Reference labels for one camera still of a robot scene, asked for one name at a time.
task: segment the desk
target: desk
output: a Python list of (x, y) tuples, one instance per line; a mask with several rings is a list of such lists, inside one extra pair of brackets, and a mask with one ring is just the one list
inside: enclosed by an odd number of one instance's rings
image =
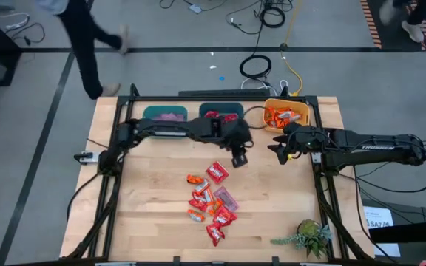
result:
[[(323, 126), (342, 128), (337, 99), (318, 99)], [(98, 100), (90, 139), (105, 145), (109, 143), (116, 103), (117, 98)], [(200, 104), (193, 101), (136, 101), (132, 117), (142, 117), (147, 106), (181, 105), (186, 107), (189, 119), (192, 119), (198, 116)], [(246, 110), (263, 105), (263, 102), (242, 104)], [(246, 120), (251, 125), (260, 126), (261, 114), (262, 109), (255, 109)], [(251, 133), (254, 148), (246, 154), (249, 163), (236, 169), (231, 165), (231, 152), (190, 139), (148, 138), (132, 149), (124, 163), (109, 260), (171, 262), (173, 256), (180, 256), (182, 262), (270, 262), (272, 256), (278, 256), (281, 262), (307, 261), (304, 250), (295, 250), (291, 245), (272, 245), (269, 241), (295, 233), (304, 219), (320, 221), (310, 157), (302, 156), (281, 166), (276, 155), (267, 149), (267, 145), (274, 144), (272, 138), (277, 134), (265, 130), (252, 130)], [(87, 143), (87, 150), (101, 151), (103, 148)], [(229, 170), (230, 176), (221, 185), (238, 201), (240, 208), (238, 219), (224, 228), (226, 239), (215, 248), (205, 230), (211, 217), (207, 215), (205, 222), (196, 223), (186, 213), (193, 189), (186, 182), (186, 175), (205, 177), (205, 170), (216, 160)], [(95, 173), (95, 165), (82, 166), (78, 187)], [(100, 185), (101, 177), (88, 185), (73, 202), (61, 256), (73, 251), (92, 226)], [(359, 225), (354, 182), (335, 177), (335, 185), (342, 223), (362, 249), (373, 256), (372, 244)], [(363, 214), (362, 204), (359, 207)], [(101, 254), (105, 232), (103, 227), (97, 255)], [(334, 254), (340, 257), (336, 236)], [(308, 261), (316, 259), (310, 256)]]

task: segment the succulent plant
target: succulent plant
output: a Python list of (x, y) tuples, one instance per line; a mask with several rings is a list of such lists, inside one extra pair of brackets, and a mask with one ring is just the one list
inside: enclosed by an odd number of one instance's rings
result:
[(326, 245), (331, 239), (331, 232), (328, 225), (322, 227), (321, 224), (314, 220), (307, 219), (299, 225), (297, 233), (283, 239), (272, 239), (274, 245), (288, 245), (295, 243), (297, 250), (306, 248), (307, 256), (310, 253), (320, 259), (322, 253), (326, 253)]

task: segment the black pants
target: black pants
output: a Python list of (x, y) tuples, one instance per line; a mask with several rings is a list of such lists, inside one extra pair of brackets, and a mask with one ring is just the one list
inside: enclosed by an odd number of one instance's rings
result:
[(83, 87), (88, 96), (95, 100), (103, 92), (98, 78), (95, 39), (119, 50), (122, 43), (121, 37), (110, 35), (102, 30), (89, 14), (86, 2), (82, 0), (70, 0), (67, 9), (58, 17), (61, 19), (72, 43), (73, 53), (80, 68)]
[[(393, 0), (394, 7), (401, 7), (407, 4), (410, 0)], [(412, 11), (407, 19), (407, 22), (411, 25), (421, 24), (426, 19), (426, 0), (418, 0), (418, 4), (415, 10)]]

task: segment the shoe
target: shoe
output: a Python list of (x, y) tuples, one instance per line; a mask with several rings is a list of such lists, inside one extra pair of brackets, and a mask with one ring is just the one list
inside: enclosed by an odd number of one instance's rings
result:
[(113, 83), (110, 85), (103, 86), (103, 92), (101, 93), (101, 97), (112, 97), (118, 93), (121, 88), (120, 83)]
[(412, 25), (406, 21), (402, 22), (402, 29), (404, 29), (408, 33), (412, 41), (415, 41), (418, 43), (421, 43), (424, 40), (422, 27), (423, 27), (423, 24)]
[(379, 17), (381, 18), (382, 24), (385, 26), (389, 25), (392, 20), (397, 16), (399, 12), (398, 8), (393, 5), (393, 0), (386, 0), (379, 9)]
[(118, 52), (122, 55), (127, 53), (129, 49), (129, 26), (126, 24), (122, 24), (119, 27), (119, 36), (121, 37), (121, 48)]

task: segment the concrete floor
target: concrete floor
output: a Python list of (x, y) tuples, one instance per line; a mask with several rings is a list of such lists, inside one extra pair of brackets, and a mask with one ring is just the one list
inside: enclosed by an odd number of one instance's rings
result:
[[(204, 7), (213, 4), (196, 2)], [(152, 0), (95, 0), (92, 14), (108, 30), (117, 30), (121, 22), (129, 24), (134, 47), (253, 47), (255, 36), (244, 35), (224, 21), (225, 14), (252, 2), (228, 1), (195, 15), (180, 0), (170, 10), (160, 9), (158, 1)], [(56, 18), (30, 0), (16, 1), (16, 5), (17, 11), (30, 13), (33, 21), (46, 27), (46, 40), (35, 47), (70, 46)], [(234, 20), (251, 31), (259, 26), (251, 10), (234, 15)], [(260, 46), (278, 46), (286, 30), (287, 26), (265, 28)], [(305, 0), (289, 46), (372, 47), (373, 42), (358, 1)], [(286, 79), (291, 88), (297, 88), (280, 54), (261, 54), (272, 60), (268, 79), (274, 86)], [(243, 80), (238, 67), (247, 56), (245, 52), (135, 53), (124, 58), (116, 53), (97, 54), (101, 81), (121, 82), (121, 95), (128, 93), (131, 83), (142, 95), (236, 89)], [(64, 53), (23, 54), (12, 85), (0, 88), (0, 246), (67, 57)], [(426, 52), (288, 52), (285, 57), (305, 82), (302, 95), (338, 97), (346, 128), (368, 134), (413, 133), (426, 139)], [(59, 255), (65, 211), (80, 168), (72, 156), (85, 147), (95, 108), (83, 90), (76, 61), (70, 67), (6, 264), (54, 260)], [(260, 64), (248, 66), (250, 71), (260, 68)], [(359, 167), (358, 174), (370, 169)], [(426, 163), (418, 168), (388, 166), (368, 180), (395, 189), (420, 188), (426, 184)], [(392, 194), (363, 187), (386, 202), (426, 207), (426, 191)]]

